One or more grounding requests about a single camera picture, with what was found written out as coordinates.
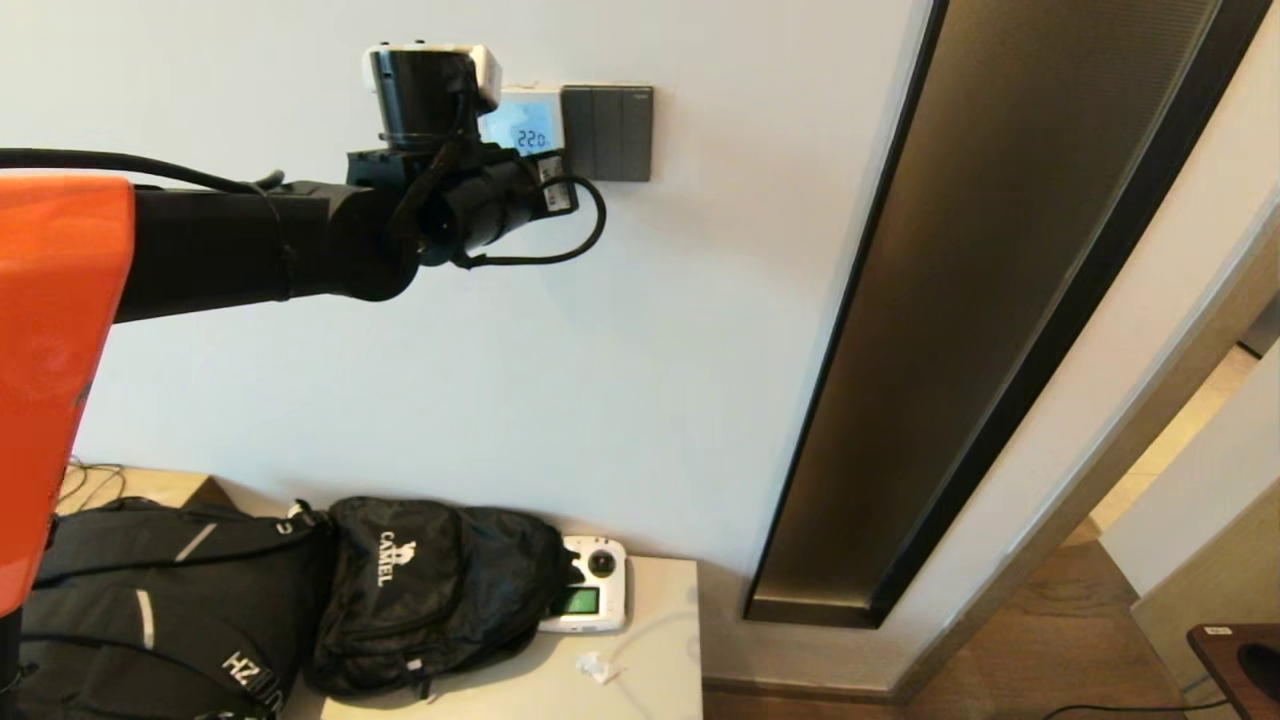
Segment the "power cord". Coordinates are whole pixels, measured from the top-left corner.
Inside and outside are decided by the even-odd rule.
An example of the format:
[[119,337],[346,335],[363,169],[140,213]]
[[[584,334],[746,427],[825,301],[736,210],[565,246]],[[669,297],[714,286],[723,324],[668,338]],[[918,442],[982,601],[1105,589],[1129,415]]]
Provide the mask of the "power cord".
[[97,152],[92,150],[46,150],[40,147],[3,147],[0,149],[0,168],[55,168],[78,170],[113,170],[118,173],[141,173],[157,178],[169,178],[187,182],[209,190],[221,192],[244,193],[265,192],[284,181],[284,173],[275,170],[257,183],[241,182],[164,160],[152,160],[140,155],[127,155],[124,152]]
[[90,473],[92,473],[93,470],[109,470],[110,474],[108,477],[102,478],[102,480],[99,482],[97,486],[95,486],[93,489],[90,491],[90,493],[87,496],[84,496],[84,500],[81,501],[79,506],[76,510],[72,510],[72,512],[79,512],[82,510],[84,510],[86,507],[88,507],[88,503],[92,502],[93,498],[97,497],[97,493],[100,493],[102,491],[102,488],[108,487],[108,484],[110,484],[111,480],[116,480],[116,479],[120,480],[120,484],[116,488],[115,497],[113,497],[111,500],[115,501],[115,500],[120,500],[122,497],[124,497],[124,491],[128,487],[128,482],[129,482],[128,478],[124,475],[124,465],[118,465],[118,464],[114,464],[114,462],[105,462],[105,464],[97,464],[97,465],[86,465],[86,464],[81,462],[79,459],[77,459],[74,456],[72,456],[72,461],[68,462],[68,465],[73,470],[79,470],[79,473],[81,473],[79,482],[76,483],[74,488],[72,488],[70,491],[67,491],[67,492],[61,493],[58,497],[58,503],[56,503],[55,507],[60,507],[61,503],[63,503],[63,501],[70,498],[72,496],[74,496],[76,493],[78,493],[81,489],[83,489],[84,488],[84,483],[88,480]]
[[534,186],[530,192],[541,192],[553,184],[573,183],[582,190],[585,190],[591,200],[595,201],[595,227],[591,229],[591,234],[586,236],[582,245],[579,245],[568,252],[561,252],[559,255],[547,255],[544,258],[490,258],[488,255],[476,255],[475,258],[468,258],[462,255],[453,260],[453,264],[470,270],[471,268],[483,268],[484,265],[554,265],[557,263],[564,263],[577,258],[579,255],[590,250],[596,242],[599,242],[600,236],[604,234],[604,223],[608,218],[608,213],[604,208],[604,197],[600,191],[596,190],[591,181],[581,176],[558,176],[554,178],[547,178],[543,182]]
[[1230,702],[1222,698],[1217,702],[1210,702],[1207,705],[1184,705],[1181,707],[1112,707],[1106,705],[1068,705],[1065,707],[1059,707],[1053,712],[1044,716],[1043,720],[1050,720],[1051,717],[1057,717],[1064,712],[1070,712],[1073,710],[1098,710],[1102,712],[1193,712],[1196,710],[1212,710],[1215,707],[1222,707]]

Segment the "wooden floor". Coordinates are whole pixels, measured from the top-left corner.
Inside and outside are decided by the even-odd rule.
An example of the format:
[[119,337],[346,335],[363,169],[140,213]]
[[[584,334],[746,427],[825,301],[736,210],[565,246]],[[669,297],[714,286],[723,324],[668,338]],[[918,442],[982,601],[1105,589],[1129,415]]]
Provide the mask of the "wooden floor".
[[[707,720],[1041,720],[1074,703],[1166,706],[1178,687],[1129,616],[1137,600],[1082,528],[906,707],[705,693]],[[1112,716],[1078,712],[1062,720]],[[1183,717],[1147,714],[1152,720]]]

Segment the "wall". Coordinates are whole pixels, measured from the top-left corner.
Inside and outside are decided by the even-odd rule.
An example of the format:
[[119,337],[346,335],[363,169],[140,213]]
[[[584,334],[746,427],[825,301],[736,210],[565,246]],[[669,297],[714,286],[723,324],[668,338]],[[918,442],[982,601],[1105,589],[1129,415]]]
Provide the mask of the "wall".
[[[266,497],[497,502],[701,560],[708,674],[887,688],[1060,489],[1277,179],[1276,10],[1151,232],[878,632],[737,620],[925,5],[9,0],[0,145],[339,179],[376,145],[357,53],[484,41],[516,82],[659,87],[655,182],[582,261],[424,273],[119,327],[77,450]],[[590,218],[504,250],[567,246]]]
[[1210,542],[1280,477],[1280,346],[1102,534],[1138,594]]

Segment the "light switch panel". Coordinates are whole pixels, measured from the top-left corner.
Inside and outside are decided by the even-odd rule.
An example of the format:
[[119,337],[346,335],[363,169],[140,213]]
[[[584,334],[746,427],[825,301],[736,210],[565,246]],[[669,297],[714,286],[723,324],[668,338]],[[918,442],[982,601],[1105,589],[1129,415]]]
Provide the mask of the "light switch panel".
[[573,173],[648,182],[653,155],[652,86],[567,85],[561,91],[564,150]]

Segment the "dark metal trim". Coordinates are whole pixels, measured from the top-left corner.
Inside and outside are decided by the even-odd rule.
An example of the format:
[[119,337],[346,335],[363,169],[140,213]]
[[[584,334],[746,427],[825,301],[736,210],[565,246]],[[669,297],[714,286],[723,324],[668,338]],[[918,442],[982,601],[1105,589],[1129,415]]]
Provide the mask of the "dark metal trim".
[[764,551],[760,553],[760,562],[755,569],[755,577],[751,578],[751,587],[746,593],[746,607],[744,609],[742,615],[748,620],[806,623],[813,625],[837,625],[847,628],[870,628],[879,624],[874,623],[874,620],[865,614],[864,609],[849,610],[863,611],[865,621],[874,624],[823,621],[829,618],[831,606],[828,605],[768,601],[763,598],[756,600],[755,591],[756,585],[760,583],[760,571],[764,568],[764,559],[768,557],[769,548],[773,547],[773,538],[777,533],[778,523],[782,520],[782,507],[785,506],[783,500],[791,491],[791,482],[795,479],[796,468],[800,464],[800,448],[804,447],[805,439],[809,437],[809,428],[813,425],[813,416],[818,411],[818,396],[820,395],[823,384],[827,382],[827,374],[831,372],[831,363],[836,357],[836,348],[840,343],[840,328],[844,327],[845,318],[849,315],[849,306],[852,304],[854,296],[858,293],[858,279],[863,273],[863,266],[867,264],[867,254],[870,251],[872,236],[876,234],[876,227],[879,224],[879,217],[884,210],[884,201],[888,197],[890,184],[893,174],[897,172],[899,160],[902,158],[902,149],[906,146],[906,135],[911,128],[911,120],[915,118],[915,109],[920,104],[920,94],[924,91],[924,78],[929,74],[929,64],[933,61],[933,51],[938,46],[938,37],[942,35],[942,22],[946,19],[950,4],[950,0],[934,0],[933,5],[929,8],[929,17],[924,22],[924,35],[920,40],[920,54],[915,59],[915,67],[911,69],[911,79],[906,85],[906,96],[902,99],[902,111],[899,115],[897,127],[893,128],[893,138],[890,141],[888,154],[884,158],[884,169],[881,172],[881,182],[876,186],[876,195],[872,199],[870,213],[867,218],[867,224],[863,227],[863,237],[858,243],[858,252],[854,256],[854,268],[849,277],[849,284],[845,286],[845,295],[840,300],[840,311],[836,315],[836,324],[832,325],[831,329],[831,341],[827,343],[827,355],[822,359],[822,368],[818,370],[818,382],[814,386],[813,397],[809,400],[809,409],[805,411],[804,424],[800,427],[800,437],[796,441],[796,451],[791,456],[791,466],[787,468],[787,479],[782,486],[782,493],[778,496],[778,505],[773,510],[773,521],[769,524],[769,537],[764,542]]
[[916,70],[911,78],[908,100],[904,104],[902,119],[895,132],[890,158],[886,163],[881,184],[877,188],[873,209],[858,250],[849,287],[845,291],[845,297],[841,301],[840,313],[832,331],[833,342],[828,346],[827,356],[823,359],[817,389],[810,401],[800,439],[796,445],[796,454],[792,457],[787,480],[769,528],[769,539],[765,543],[762,562],[751,582],[745,612],[745,616],[750,620],[846,628],[878,628],[884,621],[925,560],[932,555],[956,515],[959,515],[965,502],[968,502],[974,489],[977,489],[978,484],[986,477],[991,465],[1009,442],[1009,438],[1036,402],[1036,398],[1039,397],[1039,393],[1048,384],[1053,372],[1057,370],[1068,350],[1075,343],[1085,323],[1088,323],[1102,297],[1111,287],[1111,283],[1120,273],[1120,268],[1129,259],[1130,252],[1151,223],[1156,210],[1169,193],[1178,173],[1204,131],[1208,118],[1217,108],[1219,100],[1221,100],[1249,44],[1261,27],[1263,17],[1271,6],[1271,0],[1222,1],[1216,17],[1204,33],[1199,50],[1196,53],[1183,77],[1181,85],[1174,94],[1165,117],[1156,128],[1147,150],[1134,168],[1133,176],[1121,192],[1111,215],[1103,224],[1102,231],[1098,233],[1075,277],[1069,283],[1057,307],[1053,309],[1041,334],[1036,338],[1027,357],[1023,360],[1021,366],[1014,374],[1012,380],[996,401],[992,413],[974,437],[973,443],[965,451],[951,478],[943,484],[933,506],[925,512],[924,518],[916,525],[915,532],[899,552],[895,562],[886,571],[872,596],[870,606],[868,609],[856,609],[865,610],[863,615],[865,621],[859,621],[860,616],[854,612],[846,612],[844,616],[837,618],[831,612],[831,606],[828,605],[755,600],[756,585],[760,580],[760,569],[764,565],[763,557],[768,555],[773,542],[783,507],[782,498],[786,497],[791,487],[800,457],[800,448],[804,447],[820,388],[827,379],[836,348],[836,333],[844,325],[850,304],[856,295],[858,279],[869,241],[876,231],[888,187],[896,170],[897,159],[905,143],[915,105],[924,85],[928,64],[941,32],[946,5],[946,0],[934,3],[928,20],[925,42],[920,49]]

